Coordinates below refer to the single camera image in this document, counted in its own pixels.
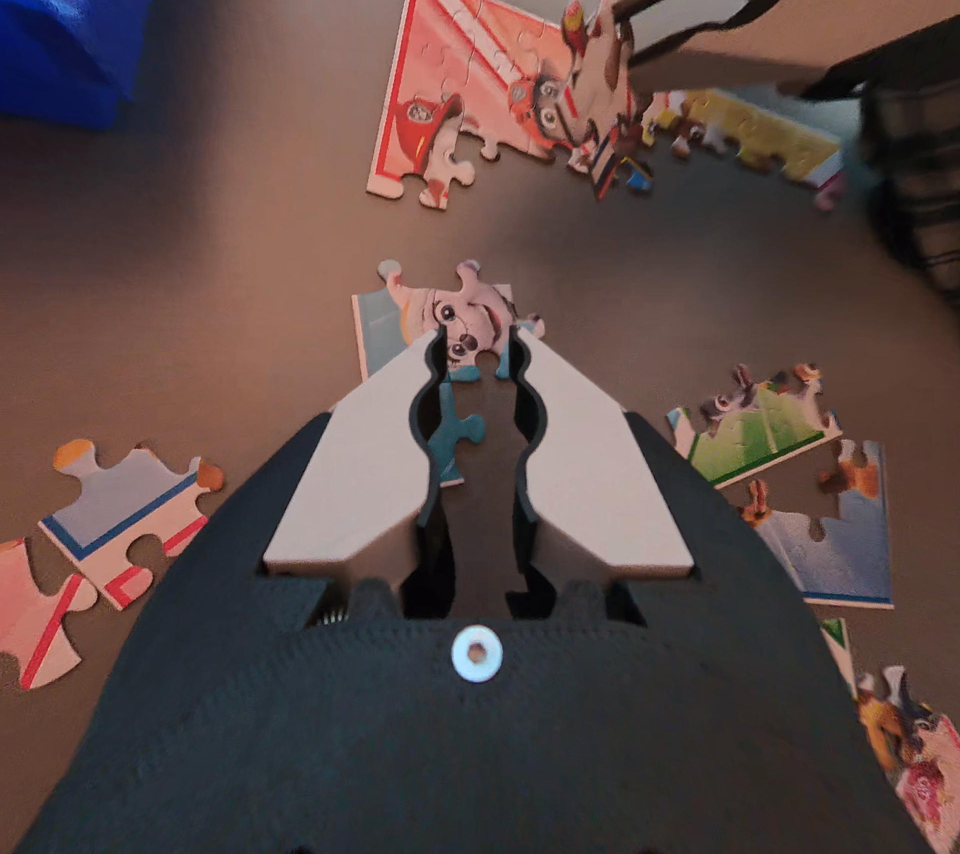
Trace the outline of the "grey desk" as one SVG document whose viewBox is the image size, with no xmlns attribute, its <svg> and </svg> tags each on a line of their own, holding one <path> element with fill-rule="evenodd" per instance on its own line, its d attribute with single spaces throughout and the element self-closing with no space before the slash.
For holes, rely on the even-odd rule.
<svg viewBox="0 0 960 854">
<path fill-rule="evenodd" d="M 556 17 L 566 0 L 513 0 Z M 152 443 L 228 495 L 133 610 L 66 631 L 84 663 L 2 681 L 2 852 L 930 852 L 873 758 L 815 614 L 726 496 L 661 440 L 675 404 L 809 360 L 888 457 L 895 611 L 851 611 L 861 663 L 902 660 L 958 718 L 958 321 L 863 212 L 661 152 L 649 199 L 602 203 L 504 152 L 447 213 L 365 194 L 402 0 L 154 0 L 141 89 L 113 131 L 2 122 L 2 539 L 44 586 L 36 525 Z M 450 618 L 321 626 L 261 583 L 244 536 L 296 486 L 316 416 L 356 385 L 350 296 L 382 258 L 453 286 L 477 259 L 546 344 L 647 416 L 644 452 L 697 568 L 603 608 L 515 622 L 522 435 L 511 384 L 443 493 Z"/>
</svg>

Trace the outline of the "teal green corner puzzle piece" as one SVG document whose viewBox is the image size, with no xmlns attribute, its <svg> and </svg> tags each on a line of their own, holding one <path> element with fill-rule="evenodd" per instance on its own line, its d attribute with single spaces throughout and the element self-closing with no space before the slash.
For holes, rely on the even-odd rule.
<svg viewBox="0 0 960 854">
<path fill-rule="evenodd" d="M 846 684 L 851 699 L 858 703 L 858 681 L 855 671 L 853 647 L 847 621 L 831 618 L 819 621 L 822 638 Z"/>
</svg>

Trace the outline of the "red border dog puzzle section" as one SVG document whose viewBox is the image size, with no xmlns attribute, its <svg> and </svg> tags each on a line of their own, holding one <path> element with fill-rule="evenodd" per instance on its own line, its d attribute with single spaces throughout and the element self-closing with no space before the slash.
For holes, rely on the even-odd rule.
<svg viewBox="0 0 960 854">
<path fill-rule="evenodd" d="M 557 103 L 572 54 L 560 26 L 498 0 L 404 0 L 366 191 L 444 210 L 450 186 L 468 187 L 474 165 L 458 143 L 472 136 L 488 161 L 509 147 L 539 160 L 569 152 L 587 175 L 595 148 L 574 147 Z"/>
</svg>

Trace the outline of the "blue white red striped puzzle piece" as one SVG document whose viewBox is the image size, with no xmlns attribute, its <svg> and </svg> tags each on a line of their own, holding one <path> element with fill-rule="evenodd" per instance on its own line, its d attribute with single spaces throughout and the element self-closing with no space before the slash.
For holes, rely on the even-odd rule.
<svg viewBox="0 0 960 854">
<path fill-rule="evenodd" d="M 80 483 L 70 505 L 43 517 L 38 527 L 117 610 L 150 588 L 153 573 L 128 558 L 132 544 L 156 537 L 165 557 L 182 553 L 208 517 L 197 508 L 201 495 L 222 489 L 222 469 L 194 458 L 177 474 L 146 445 L 118 464 L 103 468 L 91 440 L 71 440 L 54 455 L 54 469 Z"/>
</svg>

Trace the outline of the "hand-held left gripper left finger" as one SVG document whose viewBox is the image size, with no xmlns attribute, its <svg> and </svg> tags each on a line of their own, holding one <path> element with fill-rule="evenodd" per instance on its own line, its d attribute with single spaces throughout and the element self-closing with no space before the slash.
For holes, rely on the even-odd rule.
<svg viewBox="0 0 960 854">
<path fill-rule="evenodd" d="M 332 409 L 263 555 L 272 575 L 349 593 L 380 579 L 417 619 L 450 614 L 455 564 L 429 440 L 442 421 L 447 332 L 428 331 Z"/>
</svg>

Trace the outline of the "orange dog face puzzle piece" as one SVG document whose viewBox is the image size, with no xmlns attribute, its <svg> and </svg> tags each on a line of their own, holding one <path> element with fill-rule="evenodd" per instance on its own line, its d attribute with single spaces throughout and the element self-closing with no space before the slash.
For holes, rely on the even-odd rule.
<svg viewBox="0 0 960 854">
<path fill-rule="evenodd" d="M 873 754 L 884 775 L 893 779 L 923 752 L 922 733 L 936 727 L 939 714 L 914 699 L 904 665 L 883 667 L 880 675 L 883 691 L 872 674 L 857 679 L 856 704 Z"/>
</svg>

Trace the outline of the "plain blue puzzle piece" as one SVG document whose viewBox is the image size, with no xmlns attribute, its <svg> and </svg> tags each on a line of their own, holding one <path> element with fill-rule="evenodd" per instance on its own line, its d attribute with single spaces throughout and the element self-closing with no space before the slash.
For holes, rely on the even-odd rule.
<svg viewBox="0 0 960 854">
<path fill-rule="evenodd" d="M 885 512 L 864 509 L 822 518 L 822 539 L 797 538 L 791 554 L 798 588 L 810 604 L 893 609 Z"/>
</svg>

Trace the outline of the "pink red striped puzzle piece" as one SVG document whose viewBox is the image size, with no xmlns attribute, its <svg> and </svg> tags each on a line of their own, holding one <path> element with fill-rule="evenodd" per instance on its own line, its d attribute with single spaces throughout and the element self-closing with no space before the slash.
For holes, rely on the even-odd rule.
<svg viewBox="0 0 960 854">
<path fill-rule="evenodd" d="M 26 540 L 1 545 L 1 653 L 16 661 L 18 684 L 32 691 L 82 663 L 66 634 L 70 613 L 94 607 L 99 594 L 82 574 L 70 575 L 57 593 L 43 593 L 33 576 Z"/>
</svg>

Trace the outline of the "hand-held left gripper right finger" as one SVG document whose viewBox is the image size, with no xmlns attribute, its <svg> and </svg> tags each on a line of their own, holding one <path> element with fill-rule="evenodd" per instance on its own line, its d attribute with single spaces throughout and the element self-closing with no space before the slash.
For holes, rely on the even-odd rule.
<svg viewBox="0 0 960 854">
<path fill-rule="evenodd" d="M 687 578 L 694 560 L 627 412 L 526 327 L 510 330 L 514 470 L 512 546 L 525 591 L 515 619 L 546 619 L 570 584 Z"/>
</svg>

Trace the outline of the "white dog red striped puzzle piece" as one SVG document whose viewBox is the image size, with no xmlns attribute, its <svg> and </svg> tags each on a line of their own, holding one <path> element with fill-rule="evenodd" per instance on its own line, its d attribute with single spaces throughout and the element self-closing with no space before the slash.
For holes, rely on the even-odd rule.
<svg viewBox="0 0 960 854">
<path fill-rule="evenodd" d="M 591 147 L 587 161 L 596 200 L 614 184 L 618 167 L 642 144 L 643 115 L 653 97 L 635 93 L 629 62 L 635 39 L 629 21 L 617 21 L 611 5 L 588 18 L 580 1 L 563 11 L 561 36 L 571 52 L 571 68 L 558 97 L 558 116 L 571 145 Z"/>
</svg>

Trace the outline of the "yellow border puzzle section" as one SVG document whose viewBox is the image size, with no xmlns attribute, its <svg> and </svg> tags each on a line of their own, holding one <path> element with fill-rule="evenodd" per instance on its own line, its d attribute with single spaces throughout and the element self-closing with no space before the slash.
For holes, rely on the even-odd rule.
<svg viewBox="0 0 960 854">
<path fill-rule="evenodd" d="M 720 89 L 655 93 L 642 123 L 643 143 L 649 147 L 664 135 L 678 159 L 689 158 L 694 150 L 732 153 L 744 168 L 778 173 L 813 190 L 824 210 L 846 186 L 843 149 L 836 137 Z"/>
</svg>

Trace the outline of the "light blue sky puzzle section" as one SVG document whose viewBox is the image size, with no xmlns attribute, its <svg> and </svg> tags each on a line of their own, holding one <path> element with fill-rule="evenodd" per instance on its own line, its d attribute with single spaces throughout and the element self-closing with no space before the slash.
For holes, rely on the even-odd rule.
<svg viewBox="0 0 960 854">
<path fill-rule="evenodd" d="M 748 484 L 748 503 L 738 513 L 763 540 L 786 571 L 793 584 L 805 596 L 825 595 L 834 573 L 834 549 L 823 537 L 823 529 L 798 512 L 781 512 L 772 508 L 769 487 L 760 477 Z"/>
</svg>

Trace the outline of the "orange tail blue border puzzle piece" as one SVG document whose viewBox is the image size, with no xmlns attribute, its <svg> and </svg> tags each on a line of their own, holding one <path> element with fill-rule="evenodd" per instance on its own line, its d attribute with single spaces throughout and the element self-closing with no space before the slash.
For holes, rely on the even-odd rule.
<svg viewBox="0 0 960 854">
<path fill-rule="evenodd" d="M 882 446 L 873 440 L 837 439 L 834 462 L 817 474 L 819 491 L 836 502 L 838 517 L 852 520 L 858 512 L 886 513 L 886 474 Z"/>
</svg>

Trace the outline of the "pink dog puzzle piece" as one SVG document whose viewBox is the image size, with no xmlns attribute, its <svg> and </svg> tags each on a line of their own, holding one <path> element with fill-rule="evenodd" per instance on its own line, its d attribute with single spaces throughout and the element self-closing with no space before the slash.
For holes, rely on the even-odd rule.
<svg viewBox="0 0 960 854">
<path fill-rule="evenodd" d="M 913 751 L 895 792 L 930 848 L 954 852 L 959 838 L 959 737 L 947 716 L 917 724 Z"/>
</svg>

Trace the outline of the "green grass puzzle section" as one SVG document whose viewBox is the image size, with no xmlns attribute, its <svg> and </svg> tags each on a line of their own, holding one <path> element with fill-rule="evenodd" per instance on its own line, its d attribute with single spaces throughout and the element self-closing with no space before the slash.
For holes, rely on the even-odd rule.
<svg viewBox="0 0 960 854">
<path fill-rule="evenodd" d="M 815 364 L 800 363 L 763 380 L 737 364 L 731 379 L 730 391 L 701 404 L 702 428 L 686 407 L 666 415 L 674 449 L 714 488 L 842 437 L 834 412 L 820 408 L 823 376 Z"/>
</svg>

